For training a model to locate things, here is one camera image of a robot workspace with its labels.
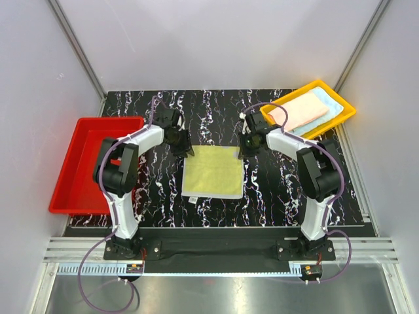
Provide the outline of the red plastic bin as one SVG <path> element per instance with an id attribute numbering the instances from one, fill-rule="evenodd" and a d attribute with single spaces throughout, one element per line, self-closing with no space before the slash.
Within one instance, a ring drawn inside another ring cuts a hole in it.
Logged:
<path id="1" fill-rule="evenodd" d="M 144 125 L 140 116 L 84 117 L 75 126 L 49 211 L 61 215 L 108 215 L 109 207 L 93 180 L 102 141 L 133 133 Z"/>

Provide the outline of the olive yellow towel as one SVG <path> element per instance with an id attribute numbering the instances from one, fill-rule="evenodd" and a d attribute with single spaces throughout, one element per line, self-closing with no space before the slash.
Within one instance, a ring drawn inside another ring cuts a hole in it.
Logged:
<path id="1" fill-rule="evenodd" d="M 238 147 L 195 145 L 184 159 L 181 195 L 239 200 L 244 194 L 244 161 Z"/>

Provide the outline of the right aluminium frame post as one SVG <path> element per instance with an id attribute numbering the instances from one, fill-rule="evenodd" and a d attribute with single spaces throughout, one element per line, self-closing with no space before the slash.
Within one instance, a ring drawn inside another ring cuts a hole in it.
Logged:
<path id="1" fill-rule="evenodd" d="M 346 62 L 346 65 L 344 66 L 337 80 L 337 83 L 335 84 L 333 88 L 333 90 L 336 93 L 339 93 L 341 89 L 343 88 L 357 60 L 359 59 L 367 43 L 370 41 L 371 37 L 373 36 L 373 33 L 375 32 L 376 28 L 378 27 L 381 19 L 385 15 L 391 3 L 392 3 L 392 0 L 379 0 L 372 16 L 370 17 L 367 25 L 365 26 L 365 29 L 363 30 L 363 33 L 361 34 L 359 40 L 357 41 L 355 48 L 353 49 L 350 57 L 348 58 L 348 61 Z"/>

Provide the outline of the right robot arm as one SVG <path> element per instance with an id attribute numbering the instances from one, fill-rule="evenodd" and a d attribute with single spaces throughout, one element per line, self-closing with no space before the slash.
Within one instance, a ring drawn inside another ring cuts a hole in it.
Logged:
<path id="1" fill-rule="evenodd" d="M 326 247 L 331 208 L 346 182 L 334 143 L 308 140 L 285 131 L 283 126 L 270 126 L 261 113 L 240 113 L 240 120 L 240 159 L 266 149 L 296 161 L 306 209 L 299 236 L 291 242 L 291 252 L 295 257 L 314 258 Z"/>

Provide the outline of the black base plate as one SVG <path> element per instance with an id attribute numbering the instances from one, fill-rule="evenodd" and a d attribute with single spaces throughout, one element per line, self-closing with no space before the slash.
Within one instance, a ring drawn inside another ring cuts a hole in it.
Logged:
<path id="1" fill-rule="evenodd" d="M 147 273 L 279 273 L 290 262 L 336 259 L 325 237 L 310 244 L 298 227 L 140 228 L 131 249 L 112 240 L 106 260 L 144 261 Z"/>

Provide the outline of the aluminium frame post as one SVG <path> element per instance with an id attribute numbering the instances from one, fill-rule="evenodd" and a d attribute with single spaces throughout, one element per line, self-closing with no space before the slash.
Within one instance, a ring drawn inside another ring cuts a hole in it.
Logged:
<path id="1" fill-rule="evenodd" d="M 365 26 L 365 29 L 363 30 L 363 33 L 361 34 L 359 40 L 357 41 L 355 48 L 353 49 L 350 57 L 348 58 L 348 61 L 346 62 L 346 65 L 344 66 L 337 80 L 337 83 L 335 84 L 333 88 L 333 90 L 336 93 L 339 93 L 341 89 L 343 88 L 357 60 L 359 59 L 367 43 L 370 41 L 371 37 L 373 36 L 373 33 L 375 32 L 376 28 L 378 27 L 381 19 L 385 15 L 391 3 L 392 3 L 392 0 L 379 0 L 372 16 L 370 17 L 367 25 Z"/>
<path id="2" fill-rule="evenodd" d="M 81 67 L 84 70 L 87 78 L 89 79 L 94 91 L 100 99 L 100 105 L 96 116 L 101 117 L 105 107 L 107 92 L 101 84 L 99 77 L 97 76 L 92 64 L 90 63 L 82 45 L 77 38 L 77 35 L 67 17 L 60 1 L 57 0 L 46 0 L 46 3 L 50 7 L 55 19 L 57 20 L 61 30 L 63 31 L 68 43 L 70 44 L 76 58 L 78 59 Z"/>

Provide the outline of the pink towel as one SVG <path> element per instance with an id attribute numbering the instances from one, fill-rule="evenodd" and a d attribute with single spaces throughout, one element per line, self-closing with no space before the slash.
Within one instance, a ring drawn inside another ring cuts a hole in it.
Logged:
<path id="1" fill-rule="evenodd" d="M 281 108 L 287 111 L 287 118 Z M 281 108 L 276 107 L 268 116 L 275 124 L 283 126 L 285 131 L 304 126 L 329 112 L 328 106 L 313 92 L 296 97 L 284 103 Z"/>

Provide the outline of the light blue towel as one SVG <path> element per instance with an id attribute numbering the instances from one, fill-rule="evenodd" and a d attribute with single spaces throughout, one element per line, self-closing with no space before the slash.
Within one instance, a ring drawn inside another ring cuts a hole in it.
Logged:
<path id="1" fill-rule="evenodd" d="M 333 127 L 333 120 L 344 111 L 344 106 L 318 86 L 295 98 L 291 109 L 289 131 L 313 139 Z"/>

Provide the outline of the yellow plastic tray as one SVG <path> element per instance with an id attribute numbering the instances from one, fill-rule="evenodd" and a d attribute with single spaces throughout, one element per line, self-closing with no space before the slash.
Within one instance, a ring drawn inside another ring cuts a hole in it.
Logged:
<path id="1" fill-rule="evenodd" d="M 323 116 L 315 119 L 313 122 L 309 122 L 304 126 L 299 126 L 294 129 L 292 133 L 295 135 L 305 137 L 306 139 L 313 139 L 337 125 L 344 123 L 349 117 L 356 113 L 356 109 L 352 105 L 350 105 L 322 80 L 315 80 L 285 96 L 281 96 L 272 103 L 263 105 L 260 108 L 260 112 L 268 124 L 273 125 L 275 121 L 270 116 L 270 112 L 276 108 L 274 103 L 283 105 L 284 103 L 289 103 L 307 92 L 315 93 L 315 95 L 329 108 L 329 111 Z"/>

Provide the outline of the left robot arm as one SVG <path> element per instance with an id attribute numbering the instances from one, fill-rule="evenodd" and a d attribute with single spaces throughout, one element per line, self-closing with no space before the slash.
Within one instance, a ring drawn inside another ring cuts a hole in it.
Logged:
<path id="1" fill-rule="evenodd" d="M 93 180 L 107 201 L 112 232 L 105 238 L 106 250 L 123 258 L 145 256 L 139 223 L 134 217 L 132 190 L 138 180 L 139 157 L 167 144 L 178 158 L 194 156 L 185 117 L 178 109 L 164 109 L 152 122 L 134 133 L 102 141 Z"/>

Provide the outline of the left aluminium frame post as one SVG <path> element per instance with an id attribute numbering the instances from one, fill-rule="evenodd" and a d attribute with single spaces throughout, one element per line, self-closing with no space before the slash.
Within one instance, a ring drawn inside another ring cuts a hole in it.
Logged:
<path id="1" fill-rule="evenodd" d="M 101 84 L 99 77 L 97 76 L 92 64 L 90 63 L 82 45 L 77 38 L 77 35 L 67 17 L 60 1 L 57 0 L 46 0 L 46 3 L 50 7 L 55 19 L 57 20 L 61 30 L 63 31 L 68 43 L 70 44 L 76 58 L 78 59 L 81 67 L 84 70 L 87 78 L 89 79 L 94 91 L 100 99 L 100 105 L 96 116 L 101 117 L 105 107 L 107 92 Z"/>

